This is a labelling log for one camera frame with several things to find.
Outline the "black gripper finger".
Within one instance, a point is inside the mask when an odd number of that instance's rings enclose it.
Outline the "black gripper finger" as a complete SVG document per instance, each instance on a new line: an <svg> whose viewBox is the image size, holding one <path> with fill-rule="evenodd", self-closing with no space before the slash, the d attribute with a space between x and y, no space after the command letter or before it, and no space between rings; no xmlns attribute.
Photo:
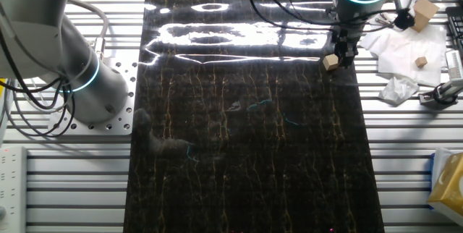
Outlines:
<svg viewBox="0 0 463 233"><path fill-rule="evenodd" d="M339 65L343 64L347 52L347 43L343 41L336 42L334 46L334 53L338 57Z"/></svg>
<svg viewBox="0 0 463 233"><path fill-rule="evenodd" d="M344 67L345 68L350 67L357 55L358 55L357 44L347 43L347 49L344 54Z"/></svg>

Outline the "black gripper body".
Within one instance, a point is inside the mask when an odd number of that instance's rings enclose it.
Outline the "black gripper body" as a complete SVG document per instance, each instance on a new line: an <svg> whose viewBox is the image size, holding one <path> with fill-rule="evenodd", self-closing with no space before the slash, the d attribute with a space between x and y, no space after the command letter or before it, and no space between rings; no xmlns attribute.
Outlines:
<svg viewBox="0 0 463 233"><path fill-rule="evenodd" d="M362 29L358 27L332 26L330 30L330 46L332 47L341 42L356 46L362 36Z"/></svg>

